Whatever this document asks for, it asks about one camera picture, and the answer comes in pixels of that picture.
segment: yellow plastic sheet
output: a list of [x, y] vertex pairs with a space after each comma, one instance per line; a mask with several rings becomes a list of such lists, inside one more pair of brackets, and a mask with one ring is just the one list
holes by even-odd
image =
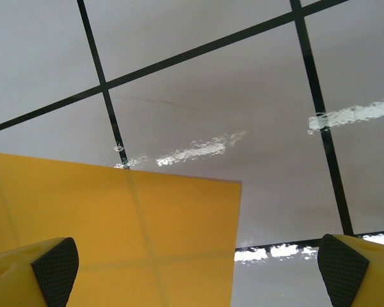
[[240, 190], [0, 153], [0, 251], [73, 237], [68, 306], [229, 306]]

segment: black rubber pad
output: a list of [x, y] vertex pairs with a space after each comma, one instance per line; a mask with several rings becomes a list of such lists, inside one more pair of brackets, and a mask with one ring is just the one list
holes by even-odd
[[333, 235], [324, 235], [317, 262], [333, 307], [350, 307], [369, 266], [368, 259]]
[[48, 307], [67, 305], [78, 271], [78, 251], [66, 238], [31, 264]]

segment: translucent yellow plastic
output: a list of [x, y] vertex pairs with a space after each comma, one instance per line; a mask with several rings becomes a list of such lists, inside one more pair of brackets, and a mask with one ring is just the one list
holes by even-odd
[[67, 306], [230, 306], [241, 185], [0, 153], [0, 251], [73, 237]]
[[0, 253], [0, 306], [47, 306], [30, 263], [62, 239], [51, 239]]
[[384, 245], [346, 235], [335, 237], [370, 261], [352, 307], [384, 307]]

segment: yellow object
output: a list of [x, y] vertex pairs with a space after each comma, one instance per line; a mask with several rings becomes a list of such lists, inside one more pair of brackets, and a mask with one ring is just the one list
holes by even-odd
[[65, 306], [77, 269], [77, 250], [71, 238], [0, 253], [0, 306]]
[[[384, 245], [347, 235], [333, 235], [334, 240], [341, 242], [337, 244], [328, 236], [322, 239], [322, 244], [325, 238], [331, 243], [321, 245], [319, 266], [329, 295], [331, 291], [330, 298], [337, 302], [333, 305], [384, 306]], [[325, 261], [332, 261], [331, 272], [324, 267], [322, 270]], [[356, 294], [348, 297], [353, 285], [356, 285]]]
[[0, 153], [0, 251], [73, 237], [67, 306], [230, 306], [240, 183]]

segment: black textured pad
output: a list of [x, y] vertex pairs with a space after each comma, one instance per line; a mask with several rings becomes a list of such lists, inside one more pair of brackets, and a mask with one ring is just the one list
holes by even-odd
[[64, 307], [78, 271], [73, 238], [66, 238], [31, 264], [48, 307]]
[[333, 307], [350, 307], [369, 261], [333, 235], [321, 239], [317, 262]]

